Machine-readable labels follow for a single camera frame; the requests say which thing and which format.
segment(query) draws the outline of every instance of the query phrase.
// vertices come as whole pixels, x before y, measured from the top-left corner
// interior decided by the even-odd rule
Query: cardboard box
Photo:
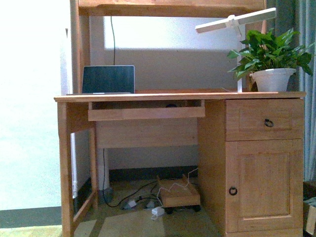
[[[311,236],[316,237],[316,197],[303,202],[303,228]]]
[[[316,181],[303,183],[303,195],[308,199],[316,197]]]

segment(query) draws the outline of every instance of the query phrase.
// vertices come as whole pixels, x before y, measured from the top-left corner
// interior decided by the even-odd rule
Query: drawer handle
[[[238,193],[238,190],[236,187],[231,186],[231,188],[229,189],[229,194],[232,196],[235,196]]]
[[[270,119],[265,119],[265,126],[267,127],[273,127],[274,123]]]

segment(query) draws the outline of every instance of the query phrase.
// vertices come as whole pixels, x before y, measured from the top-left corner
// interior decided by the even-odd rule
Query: desk leg
[[[95,198],[93,201],[94,210],[98,209],[98,167],[97,167],[97,157],[96,157],[96,132],[95,123],[94,127],[89,130],[89,142],[90,142],[90,167],[91,167],[91,184],[92,193],[95,193]]]
[[[70,132],[67,126],[67,103],[58,103],[58,134],[60,153],[61,209],[63,237],[73,237],[74,205]]]

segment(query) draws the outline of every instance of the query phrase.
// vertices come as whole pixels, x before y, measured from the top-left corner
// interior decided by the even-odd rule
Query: white flower pot
[[[286,91],[290,76],[296,72],[293,68],[267,69],[253,73],[258,91]]]

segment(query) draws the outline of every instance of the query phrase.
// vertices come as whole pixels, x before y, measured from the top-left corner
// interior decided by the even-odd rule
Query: potted plant
[[[304,72],[313,75],[308,65],[312,55],[305,52],[308,47],[290,46],[294,35],[299,32],[290,29],[276,37],[272,31],[273,29],[266,34],[248,31],[246,39],[241,41],[246,44],[246,48],[239,52],[231,50],[227,55],[229,58],[242,57],[239,65],[230,72],[234,72],[237,79],[250,75],[256,82],[258,91],[286,91],[288,80],[297,67],[302,67]]]

